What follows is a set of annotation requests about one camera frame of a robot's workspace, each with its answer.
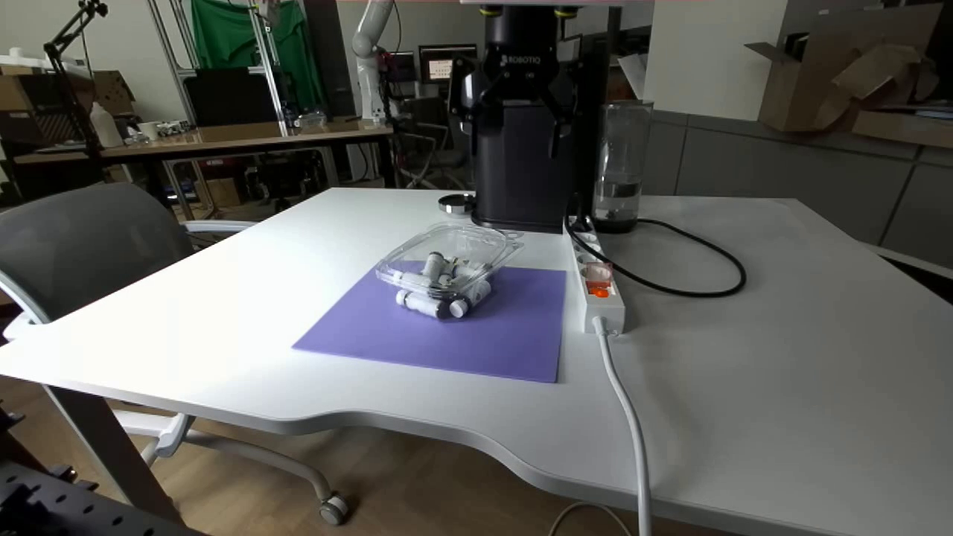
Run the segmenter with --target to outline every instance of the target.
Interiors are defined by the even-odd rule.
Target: power strip
[[[574,232],[586,249],[601,253],[595,232]],[[625,302],[616,286],[613,269],[586,253],[574,238],[565,232],[570,249],[574,252],[574,269],[582,278],[583,311],[582,328],[592,335],[592,319],[601,317],[607,335],[625,335]]]

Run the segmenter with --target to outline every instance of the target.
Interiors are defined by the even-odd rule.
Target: white table
[[[539,490],[631,506],[624,412],[577,328],[577,284],[561,386],[291,348],[390,249],[443,222],[437,196],[321,194],[0,348],[0,372],[277,435],[378,427],[460,441]],[[634,330],[616,354],[661,514],[738,531],[941,533],[950,308],[799,202],[646,199],[643,213],[752,266],[752,290],[728,302],[625,286]],[[524,244],[513,266],[571,266],[562,237]],[[613,238],[612,253],[671,284],[734,278],[661,232]]]

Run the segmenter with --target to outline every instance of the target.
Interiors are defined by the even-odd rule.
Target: purple mat
[[[467,319],[437,323],[397,308],[397,290],[367,275],[294,348],[555,386],[565,275],[504,269],[491,284]]]

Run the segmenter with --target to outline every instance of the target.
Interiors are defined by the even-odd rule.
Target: office chair
[[[397,101],[390,125],[405,189],[467,189],[467,152],[451,124],[446,100]]]
[[[245,226],[250,223],[193,222],[181,231],[168,208],[135,185],[92,185],[0,213],[0,292],[20,308],[3,338],[19,339],[32,325],[58,323],[190,258],[190,237],[229,237]],[[117,418],[128,435],[151,439],[143,451],[150,464],[189,441],[306,479],[321,520],[330,526],[344,526],[350,515],[324,476],[303,463],[245,441],[204,435],[190,430],[193,418],[189,414],[117,412]]]

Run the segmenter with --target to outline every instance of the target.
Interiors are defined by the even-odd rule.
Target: floor
[[[0,380],[3,409],[26,414],[12,435],[46,464],[71,464],[101,494],[119,497],[71,430],[32,386]],[[327,529],[315,515],[309,485],[198,448],[156,464],[186,521],[204,533],[226,536],[545,536],[571,500],[530,490],[495,460],[455,445],[420,441],[375,430],[344,430],[306,439],[242,435],[306,460],[354,503],[354,520]],[[659,536],[713,536],[713,531],[659,521]],[[561,536],[621,536],[595,509],[571,515]]]

